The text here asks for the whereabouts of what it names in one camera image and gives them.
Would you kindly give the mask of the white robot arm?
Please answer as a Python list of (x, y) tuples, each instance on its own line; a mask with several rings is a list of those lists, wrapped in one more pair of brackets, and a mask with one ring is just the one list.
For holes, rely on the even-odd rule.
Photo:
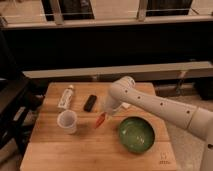
[(138, 91), (130, 76), (110, 84), (103, 110), (108, 115), (114, 115), (122, 103), (139, 107), (203, 140), (205, 145), (200, 171), (213, 171), (213, 112)]

